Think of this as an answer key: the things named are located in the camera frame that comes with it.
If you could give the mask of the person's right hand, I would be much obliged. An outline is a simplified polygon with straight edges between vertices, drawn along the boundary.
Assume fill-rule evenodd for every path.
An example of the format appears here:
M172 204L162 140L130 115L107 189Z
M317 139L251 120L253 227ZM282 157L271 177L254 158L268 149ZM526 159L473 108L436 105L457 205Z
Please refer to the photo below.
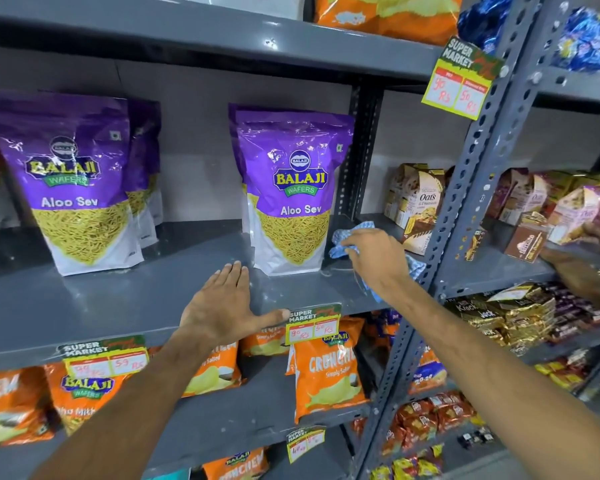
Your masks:
M354 270L385 302L393 302L413 284L400 243L381 231L381 255L377 258L350 258Z

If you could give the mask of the blue checked cleaning cloth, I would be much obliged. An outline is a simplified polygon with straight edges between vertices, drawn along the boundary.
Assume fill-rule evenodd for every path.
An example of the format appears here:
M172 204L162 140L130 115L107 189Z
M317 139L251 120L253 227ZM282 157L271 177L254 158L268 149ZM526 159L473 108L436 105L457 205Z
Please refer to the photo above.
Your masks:
M373 221L363 221L360 224L352 227L351 229L338 229L336 230L331 238L333 243L332 247L329 249L329 257L332 259L344 258L347 257L346 249L353 249L358 252L358 248L355 246L345 246L343 245L343 241L350 238L353 231L356 230L364 230L364 229L373 229L376 228L375 223ZM427 265L413 258L408 254L407 251L404 252L406 262L408 263L409 275L414 281L418 281L420 277L423 275L424 271L427 268Z

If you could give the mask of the person's left forearm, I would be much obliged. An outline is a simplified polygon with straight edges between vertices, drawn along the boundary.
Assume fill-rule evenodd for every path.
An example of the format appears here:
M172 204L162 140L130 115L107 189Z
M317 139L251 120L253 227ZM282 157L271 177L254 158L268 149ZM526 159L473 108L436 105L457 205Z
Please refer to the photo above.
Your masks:
M181 326L29 480L141 480L177 402L216 345L209 328Z

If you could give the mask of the person's right forearm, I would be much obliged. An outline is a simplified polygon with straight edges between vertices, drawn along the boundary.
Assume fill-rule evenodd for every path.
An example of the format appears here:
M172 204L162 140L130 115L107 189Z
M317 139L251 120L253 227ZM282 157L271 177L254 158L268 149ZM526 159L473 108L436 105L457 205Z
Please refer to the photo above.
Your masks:
M371 284L422 336L535 480L600 480L600 417L435 302L408 275Z

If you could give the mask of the orange chips packet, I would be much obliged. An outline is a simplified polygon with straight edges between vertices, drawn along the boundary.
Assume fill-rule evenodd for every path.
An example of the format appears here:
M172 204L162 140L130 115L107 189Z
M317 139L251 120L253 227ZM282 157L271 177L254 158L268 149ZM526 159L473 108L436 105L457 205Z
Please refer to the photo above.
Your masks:
M315 0L314 23L444 46L457 35L463 0Z
M202 465L207 480L259 480L269 470L266 447L241 452Z
M51 398L40 366L0 372L0 446L54 437L48 418Z
M67 436L71 436L107 404L120 390L130 374L114 378L71 377L64 363L43 366L51 401Z
M264 328L239 341L240 352L244 356L287 355L289 346L285 343L286 326Z
M291 345L288 366L295 376L296 425L318 411L368 402L354 350L363 325L363 318L345 316L337 334Z
M190 380L182 397L240 387L242 374L237 363L238 350L238 342L214 348Z

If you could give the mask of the cream oats biscuit box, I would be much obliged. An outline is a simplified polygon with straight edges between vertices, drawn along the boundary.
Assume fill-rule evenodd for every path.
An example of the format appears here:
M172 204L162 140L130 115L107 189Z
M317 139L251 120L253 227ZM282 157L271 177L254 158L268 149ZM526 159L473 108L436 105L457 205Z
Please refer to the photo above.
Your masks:
M405 179L408 179L414 171L414 165L402 163L391 173L388 190L384 200L383 215L394 223L397 222L397 212L400 196L402 194L402 185Z
M433 229L440 211L445 183L444 169L405 167L395 223L406 235Z

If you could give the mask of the large purple snack pouch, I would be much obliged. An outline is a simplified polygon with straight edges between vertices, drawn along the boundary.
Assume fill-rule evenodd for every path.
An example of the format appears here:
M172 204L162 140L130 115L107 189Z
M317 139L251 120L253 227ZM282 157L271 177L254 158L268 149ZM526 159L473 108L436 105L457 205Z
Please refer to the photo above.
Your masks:
M123 188L141 248L158 243L157 227L163 223L162 193L159 187L162 127L160 103L129 98L130 144Z
M253 215L253 195L249 193L249 183L246 177L246 164L244 160L244 156L242 154L239 138L237 134L237 120L236 120L236 112L237 110L246 109L245 106L229 103L228 104L228 118L230 122L230 136L232 141L232 150L234 155L234 160L236 167L238 169L240 178L241 178L241 188L242 188L242 197L241 197L241 220L242 220L242 233L247 234L249 238L249 245L254 248L255 247L255 238L254 238L254 229L253 224L251 222Z
M238 104L230 110L253 208L254 267L268 276L319 271L354 117Z
M144 260L125 192L128 101L0 91L0 152L62 276Z

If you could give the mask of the grey metal shelf rack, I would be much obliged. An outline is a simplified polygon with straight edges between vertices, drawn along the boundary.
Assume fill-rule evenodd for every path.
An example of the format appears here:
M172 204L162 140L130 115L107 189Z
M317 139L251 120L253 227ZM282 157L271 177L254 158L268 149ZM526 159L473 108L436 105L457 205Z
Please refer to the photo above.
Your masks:
M504 163L516 142L522 124L536 98L533 84L523 84L528 72L526 38L535 26L534 9L540 0L513 0L510 17L503 32L504 47L511 50L507 62L510 72L496 83L488 96L490 109L483 108L479 120L470 124L458 156L450 194L437 226L433 243L425 255L427 271L424 288L435 293L447 272L458 271L464 261L462 237L469 237L469 218L475 223L483 217L486 202L493 193L476 185L492 182L496 172L488 165ZM338 82L351 86L348 111L356 118L351 154L344 161L339 177L335 215L329 232L360 220L374 149L377 124L385 90L416 91L408 82L424 82L432 74L442 49L361 32L343 31L319 25L263 15L188 0L0 0L0 69L7 67L8 48L33 50L33 55L59 54L51 69L62 72L60 62L68 57L86 55L96 62L81 72L85 84L98 84L100 77L91 69L103 60L111 72L121 61L120 91L137 93L141 98L160 100L163 111L165 149L162 170L165 201L175 209L194 210L194 204L227 204L236 195L239 183L232 152L220 149L216 156L193 154L193 144L208 141L222 148L230 146L226 103L221 103L217 77L236 76L244 82L245 73L256 74L257 83L280 82L263 79L282 78L282 82L309 80L324 85ZM2 72L0 85L21 87L32 81L34 59L19 58L13 72ZM202 167L194 169L194 158L228 170L229 180L210 179L210 190L202 195ZM144 335L147 345L165 342L176 326L176 315L202 286L211 272L235 259L253 262L248 240L240 234L238 219L165 223L157 250L149 250L148 261L129 271L105 271L63 278L54 270L46 246L35 233L11 238L16 268L0 274L0 370L34 363L56 361L57 347L89 339L108 339ZM251 272L252 307L257 314L274 308L292 310L310 305L339 303L344 314L384 308L370 291L364 290L350 261L323 261L318 272L293 276L267 277ZM352 460L350 478L359 477L360 468L371 468L371 455L379 448L376 424L384 428L389 398L406 384L405 357L415 360L416 349L409 326L402 327L398 350L393 352L373 406L362 405L309 416L301 425L337 426L369 412L380 418L371 421L357 459ZM251 379L244 387L227 391L227 398L216 393L200 397L200 408L234 405L246 411L225 410L213 419L211 410L197 410L189 403L179 406L165 430L144 476L162 470L195 467L209 455L224 456L230 447L244 449L267 442L279 443L295 427L292 414L290 376L278 387L274 369L265 366L263 379Z

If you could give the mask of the blue orange snack packet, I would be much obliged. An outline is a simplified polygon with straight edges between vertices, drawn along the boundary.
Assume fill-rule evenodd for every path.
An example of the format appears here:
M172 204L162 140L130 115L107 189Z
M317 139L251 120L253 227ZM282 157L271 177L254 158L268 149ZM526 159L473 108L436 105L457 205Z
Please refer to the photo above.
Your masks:
M429 346L424 347L423 355L413 375L409 394L419 394L444 387L447 384L447 370Z

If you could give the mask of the row of cream biscuit boxes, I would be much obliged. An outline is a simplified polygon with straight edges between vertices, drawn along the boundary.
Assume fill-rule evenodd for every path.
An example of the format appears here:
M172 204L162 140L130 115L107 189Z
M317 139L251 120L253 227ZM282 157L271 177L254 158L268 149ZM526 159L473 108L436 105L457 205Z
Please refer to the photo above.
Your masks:
M536 211L550 217L561 199L583 186L600 189L600 172L509 168L500 176L486 216L510 225L515 225L524 212Z

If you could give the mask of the stack of red biscuit packets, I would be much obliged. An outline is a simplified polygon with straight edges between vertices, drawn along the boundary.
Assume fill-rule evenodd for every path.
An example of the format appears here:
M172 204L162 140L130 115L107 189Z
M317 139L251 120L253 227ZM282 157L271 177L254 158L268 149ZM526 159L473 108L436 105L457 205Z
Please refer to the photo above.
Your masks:
M406 452L417 444L435 439L439 433L471 422L476 415L474 407L458 390L405 403L393 416L381 454Z

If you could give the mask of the yellow hanging price tag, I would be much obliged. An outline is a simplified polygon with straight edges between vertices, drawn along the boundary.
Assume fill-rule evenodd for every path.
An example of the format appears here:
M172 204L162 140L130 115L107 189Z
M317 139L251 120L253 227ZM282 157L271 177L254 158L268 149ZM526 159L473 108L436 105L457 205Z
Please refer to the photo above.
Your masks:
M496 79L508 71L502 59L453 36L434 65L422 103L476 121Z

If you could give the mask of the pink cream biscuit box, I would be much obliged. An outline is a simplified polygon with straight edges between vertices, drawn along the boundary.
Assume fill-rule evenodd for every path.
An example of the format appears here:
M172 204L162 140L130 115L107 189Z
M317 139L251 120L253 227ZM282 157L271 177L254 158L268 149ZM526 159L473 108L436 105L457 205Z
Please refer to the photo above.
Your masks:
M582 185L562 197L548 218L548 241L565 245L584 236L584 224L600 211L600 187Z

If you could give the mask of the pile of yellow red packets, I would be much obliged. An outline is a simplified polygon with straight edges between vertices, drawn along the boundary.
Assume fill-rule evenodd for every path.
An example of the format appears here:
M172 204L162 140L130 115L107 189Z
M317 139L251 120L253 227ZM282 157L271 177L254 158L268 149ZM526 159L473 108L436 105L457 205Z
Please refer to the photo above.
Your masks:
M549 362L536 363L534 368L561 389L570 393L584 384L591 366L589 349L576 349Z

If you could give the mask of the shiny blue snack packets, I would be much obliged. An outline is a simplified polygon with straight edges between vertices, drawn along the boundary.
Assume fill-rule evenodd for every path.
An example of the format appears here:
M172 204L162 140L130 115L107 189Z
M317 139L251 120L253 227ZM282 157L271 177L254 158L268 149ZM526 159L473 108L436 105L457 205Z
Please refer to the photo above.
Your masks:
M569 15L551 65L563 70L600 75L600 12L579 7Z
M486 54L495 55L511 5L512 0L479 0L460 13L458 36Z

